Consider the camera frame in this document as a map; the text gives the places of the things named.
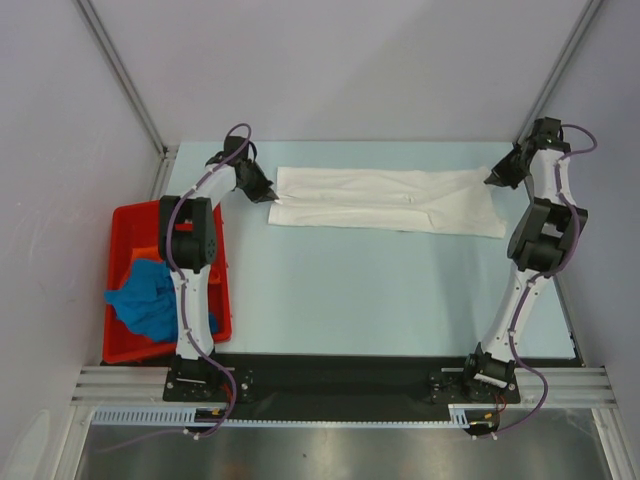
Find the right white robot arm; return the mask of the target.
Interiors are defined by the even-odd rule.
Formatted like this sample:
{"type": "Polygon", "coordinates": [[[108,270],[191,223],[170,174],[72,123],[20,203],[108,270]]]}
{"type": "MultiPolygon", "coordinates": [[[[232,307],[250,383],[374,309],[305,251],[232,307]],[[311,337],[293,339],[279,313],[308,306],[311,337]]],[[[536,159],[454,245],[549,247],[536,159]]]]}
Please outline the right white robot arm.
{"type": "Polygon", "coordinates": [[[577,206],[570,191],[570,160],[581,152],[565,140],[568,127],[555,118],[535,120],[528,136],[513,145],[485,180],[512,189],[526,179],[534,185],[508,244],[513,267],[501,305],[461,376],[462,392],[473,402],[490,401],[515,385],[515,369],[524,366],[518,344],[534,302],[566,268],[588,221],[588,211],[577,206]]]}

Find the orange t shirt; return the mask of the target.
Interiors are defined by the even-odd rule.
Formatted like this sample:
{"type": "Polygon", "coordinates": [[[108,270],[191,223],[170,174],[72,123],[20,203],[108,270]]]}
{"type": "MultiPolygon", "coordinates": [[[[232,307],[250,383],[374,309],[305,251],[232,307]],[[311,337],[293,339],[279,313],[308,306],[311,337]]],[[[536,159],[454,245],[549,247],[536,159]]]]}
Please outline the orange t shirt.
{"type": "Polygon", "coordinates": [[[135,261],[138,259],[151,260],[154,262],[161,261],[161,257],[158,253],[158,248],[155,245],[134,247],[131,252],[131,260],[135,261]]]}

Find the white t shirt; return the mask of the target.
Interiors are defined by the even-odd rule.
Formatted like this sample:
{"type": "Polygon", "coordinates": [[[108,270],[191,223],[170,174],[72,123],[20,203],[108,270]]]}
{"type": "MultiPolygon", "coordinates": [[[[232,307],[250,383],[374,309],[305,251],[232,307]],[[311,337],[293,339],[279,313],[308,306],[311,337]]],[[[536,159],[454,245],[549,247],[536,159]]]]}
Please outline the white t shirt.
{"type": "Polygon", "coordinates": [[[506,222],[484,183],[488,169],[426,172],[280,167],[268,223],[500,239],[506,222]]]}

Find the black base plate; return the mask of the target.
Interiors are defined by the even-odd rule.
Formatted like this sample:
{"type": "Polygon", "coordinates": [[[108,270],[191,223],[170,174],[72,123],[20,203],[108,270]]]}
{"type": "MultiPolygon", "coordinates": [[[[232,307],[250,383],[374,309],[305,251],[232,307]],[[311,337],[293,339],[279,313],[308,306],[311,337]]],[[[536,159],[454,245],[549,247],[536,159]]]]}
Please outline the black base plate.
{"type": "Polygon", "coordinates": [[[494,407],[517,404],[517,382],[490,401],[473,402],[462,392],[460,357],[216,354],[234,378],[234,391],[211,401],[233,400],[242,416],[415,420],[438,405],[494,407]]]}

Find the aluminium frame rail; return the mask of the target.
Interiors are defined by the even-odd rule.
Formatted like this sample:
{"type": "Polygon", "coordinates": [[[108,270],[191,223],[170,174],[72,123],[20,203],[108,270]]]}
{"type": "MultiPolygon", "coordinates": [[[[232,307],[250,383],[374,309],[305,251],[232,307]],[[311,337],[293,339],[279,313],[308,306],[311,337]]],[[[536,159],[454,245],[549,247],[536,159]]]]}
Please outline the aluminium frame rail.
{"type": "Polygon", "coordinates": [[[85,366],[72,405],[154,405],[162,403],[167,367],[85,366]]]}

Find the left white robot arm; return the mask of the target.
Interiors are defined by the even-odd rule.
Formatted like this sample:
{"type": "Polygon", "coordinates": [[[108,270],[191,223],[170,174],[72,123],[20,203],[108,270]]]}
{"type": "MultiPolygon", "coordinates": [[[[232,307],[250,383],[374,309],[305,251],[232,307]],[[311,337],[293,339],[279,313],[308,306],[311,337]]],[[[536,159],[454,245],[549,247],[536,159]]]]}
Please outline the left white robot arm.
{"type": "Polygon", "coordinates": [[[158,250],[170,271],[178,324],[163,392],[167,402],[205,402],[234,391],[233,376],[213,358],[208,285],[218,253],[214,210],[237,189],[253,203],[278,199],[256,159],[249,138],[230,134],[192,187],[159,200],[158,250]]]}

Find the blue t shirt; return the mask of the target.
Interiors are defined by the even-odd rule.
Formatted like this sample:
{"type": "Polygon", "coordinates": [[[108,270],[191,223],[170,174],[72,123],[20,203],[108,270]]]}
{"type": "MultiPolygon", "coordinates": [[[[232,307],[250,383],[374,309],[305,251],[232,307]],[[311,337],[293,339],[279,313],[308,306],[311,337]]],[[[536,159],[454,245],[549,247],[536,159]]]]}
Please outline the blue t shirt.
{"type": "Polygon", "coordinates": [[[177,341],[176,295],[165,263],[136,259],[125,283],[117,290],[107,290],[104,299],[133,334],[155,343],[177,341]]]}

